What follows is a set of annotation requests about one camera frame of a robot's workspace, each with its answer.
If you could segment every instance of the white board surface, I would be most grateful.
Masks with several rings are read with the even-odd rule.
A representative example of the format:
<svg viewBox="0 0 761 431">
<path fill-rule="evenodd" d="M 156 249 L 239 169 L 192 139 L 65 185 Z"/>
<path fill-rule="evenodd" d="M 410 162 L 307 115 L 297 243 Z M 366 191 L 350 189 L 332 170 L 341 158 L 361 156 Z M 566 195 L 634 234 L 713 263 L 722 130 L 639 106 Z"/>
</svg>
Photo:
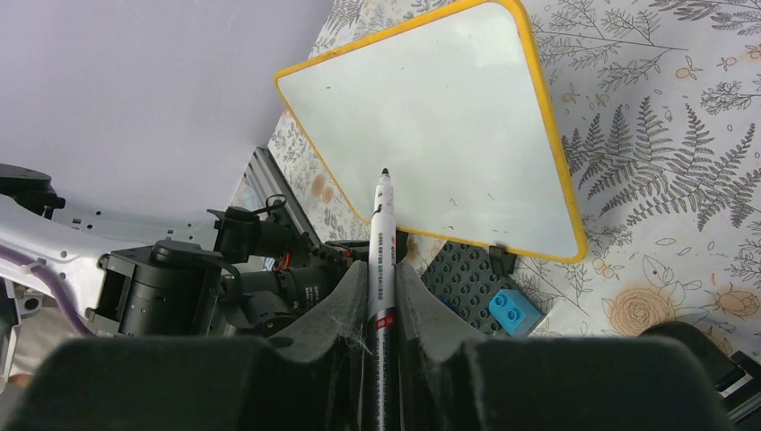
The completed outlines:
<svg viewBox="0 0 761 431">
<path fill-rule="evenodd" d="M 516 21 L 485 3 L 277 85 L 358 215 L 388 168 L 398 226 L 570 259 L 577 243 Z"/>
</svg>

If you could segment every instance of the yellow whiteboard frame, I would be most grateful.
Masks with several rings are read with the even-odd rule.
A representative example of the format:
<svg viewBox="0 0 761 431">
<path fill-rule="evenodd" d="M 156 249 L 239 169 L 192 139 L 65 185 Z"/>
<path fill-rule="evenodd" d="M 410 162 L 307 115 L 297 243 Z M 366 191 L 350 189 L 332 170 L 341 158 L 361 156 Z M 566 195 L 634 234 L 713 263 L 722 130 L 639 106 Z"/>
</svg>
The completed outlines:
<svg viewBox="0 0 761 431">
<path fill-rule="evenodd" d="M 306 129 L 302 126 L 302 123 L 299 121 L 299 118 L 296 116 L 296 113 L 293 112 L 293 109 L 291 108 L 291 105 L 288 103 L 288 100 L 285 98 L 285 96 L 283 96 L 283 92 L 280 90 L 280 85 L 279 85 L 280 78 L 299 72 L 303 69 L 306 69 L 307 67 L 317 65 L 318 63 L 322 63 L 323 61 L 330 60 L 331 58 L 338 57 L 346 53 L 352 52 L 355 49 L 366 47 L 379 40 L 391 38 L 393 36 L 398 35 L 399 33 L 412 30 L 414 28 L 420 27 L 421 25 L 426 25 L 429 22 L 440 20 L 441 18 L 444 18 L 446 16 L 450 16 L 455 13 L 462 12 L 473 6 L 477 6 L 479 4 L 484 4 L 484 3 L 501 4 L 508 11 L 510 11 L 512 17 L 515 19 L 515 23 L 518 27 L 518 35 L 520 37 L 520 43 L 523 46 L 523 52 L 524 52 L 524 55 L 526 56 L 526 62 L 529 65 L 531 81 L 534 83 L 534 90 L 537 94 L 539 109 L 542 113 L 542 119 L 544 120 L 544 123 L 545 123 L 547 138 L 549 140 L 553 158 L 555 159 L 555 167 L 557 168 L 557 175 L 558 175 L 558 178 L 560 179 L 561 188 L 563 189 L 563 195 L 565 197 L 565 205 L 568 208 L 568 215 L 571 217 L 571 225 L 573 227 L 573 234 L 574 234 L 574 237 L 576 238 L 576 243 L 579 246 L 579 252 L 575 256 L 572 256 L 570 258 L 561 258 L 557 256 L 546 255 L 544 253 L 536 253 L 533 251 L 525 251 L 525 250 L 518 250 L 518 249 L 512 249 L 512 248 L 509 248 L 508 250 L 510 253 L 514 253 L 514 254 L 518 254 L 522 256 L 530 256 L 530 257 L 540 258 L 540 259 L 549 259 L 549 260 L 553 260 L 553 261 L 557 261 L 561 263 L 571 264 L 571 263 L 580 262 L 584 259 L 584 257 L 587 254 L 587 240 L 586 240 L 586 236 L 584 235 L 584 225 L 582 222 L 582 217 L 579 214 L 578 205 L 576 204 L 576 196 L 573 190 L 571 174 L 568 171 L 568 164 L 565 160 L 565 155 L 563 151 L 563 143 L 560 140 L 560 135 L 557 130 L 557 124 L 555 123 L 555 114 L 552 111 L 552 102 L 550 101 L 549 93 L 547 91 L 547 86 L 545 85 L 546 81 L 545 81 L 544 73 L 542 72 L 541 63 L 539 62 L 539 55 L 537 52 L 536 42 L 534 41 L 534 34 L 531 32 L 529 15 L 526 13 L 526 9 L 523 8 L 523 4 L 521 4 L 520 1 L 518 0 L 461 0 L 456 3 L 448 4 L 434 11 L 431 11 L 429 13 L 425 13 L 416 18 L 413 18 L 409 21 L 397 24 L 386 30 L 378 31 L 377 33 L 373 33 L 372 35 L 362 38 L 360 40 L 355 40 L 354 42 L 344 45 L 343 47 L 336 48 L 329 52 L 326 52 L 325 54 L 319 55 L 314 58 L 310 58 L 309 60 L 299 63 L 298 65 L 288 67 L 278 72 L 275 75 L 275 88 L 277 89 L 277 93 L 280 95 L 280 98 L 283 100 L 283 103 L 285 103 L 285 107 L 288 109 L 289 112 L 291 112 L 291 115 L 293 116 L 293 119 L 296 121 L 296 124 L 304 132 L 304 135 L 306 136 L 307 141 L 310 143 L 312 150 L 314 150 L 314 153 L 319 157 L 319 160 L 325 166 L 325 169 L 328 171 L 328 175 L 330 175 L 330 178 L 333 180 L 333 182 L 336 183 L 336 186 L 338 187 L 338 190 L 341 192 L 341 194 L 344 196 L 346 203 L 349 204 L 349 207 L 352 208 L 352 211 L 360 220 L 369 224 L 370 220 L 362 217 L 359 214 L 359 212 L 357 212 L 357 210 L 354 208 L 354 205 L 352 205 L 352 202 L 346 196 L 346 193 L 344 192 L 344 190 L 341 188 L 341 185 L 336 180 L 336 176 L 333 175 L 333 172 L 328 167 L 328 164 L 325 163 L 325 160 L 322 158 L 322 154 L 319 153 L 319 149 L 312 142 L 309 134 L 306 132 Z M 466 244 L 476 245 L 478 247 L 489 247 L 494 245 L 494 244 L 488 244 L 485 242 L 474 242 L 464 238 L 441 235 L 438 233 L 419 231 L 416 229 L 408 229 L 401 226 L 398 229 L 404 232 L 416 233 L 416 234 L 424 235 L 424 236 L 432 236 L 435 238 L 441 238 L 446 241 L 463 242 Z"/>
</svg>

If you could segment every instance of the red cable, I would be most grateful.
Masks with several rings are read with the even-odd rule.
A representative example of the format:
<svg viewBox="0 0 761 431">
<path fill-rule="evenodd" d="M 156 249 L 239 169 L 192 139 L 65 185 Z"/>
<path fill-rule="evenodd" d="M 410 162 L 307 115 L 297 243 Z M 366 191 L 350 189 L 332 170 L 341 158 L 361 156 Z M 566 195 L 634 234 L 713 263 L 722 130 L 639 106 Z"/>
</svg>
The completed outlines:
<svg viewBox="0 0 761 431">
<path fill-rule="evenodd" d="M 288 265 L 291 264 L 291 253 L 286 253 L 282 259 L 280 259 L 280 262 L 277 264 L 277 268 L 275 268 L 276 271 L 282 271 L 283 269 L 288 268 Z"/>
</svg>

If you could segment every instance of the patterned fabric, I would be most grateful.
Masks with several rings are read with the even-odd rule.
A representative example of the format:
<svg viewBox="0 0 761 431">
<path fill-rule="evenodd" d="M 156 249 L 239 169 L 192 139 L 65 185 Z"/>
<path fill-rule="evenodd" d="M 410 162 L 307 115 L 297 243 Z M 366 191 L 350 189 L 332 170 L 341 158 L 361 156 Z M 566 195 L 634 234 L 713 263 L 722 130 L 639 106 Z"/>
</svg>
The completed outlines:
<svg viewBox="0 0 761 431">
<path fill-rule="evenodd" d="M 449 3 L 336 0 L 316 56 Z M 761 1 L 525 4 L 578 191 L 587 259 L 520 259 L 535 335 L 686 321 L 761 352 Z M 269 149 L 322 240 L 367 238 L 287 114 Z M 442 242 L 413 237 L 423 270 Z"/>
</svg>

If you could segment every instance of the marker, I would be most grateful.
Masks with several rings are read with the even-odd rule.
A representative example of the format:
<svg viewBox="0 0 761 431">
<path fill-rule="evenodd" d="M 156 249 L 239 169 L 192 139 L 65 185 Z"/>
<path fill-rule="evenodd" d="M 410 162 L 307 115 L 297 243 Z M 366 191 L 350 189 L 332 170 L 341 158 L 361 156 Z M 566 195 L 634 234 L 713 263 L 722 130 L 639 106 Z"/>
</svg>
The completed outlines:
<svg viewBox="0 0 761 431">
<path fill-rule="evenodd" d="M 384 169 L 375 188 L 368 256 L 367 346 L 364 360 L 362 430 L 399 430 L 397 356 L 397 223 L 394 188 Z"/>
</svg>

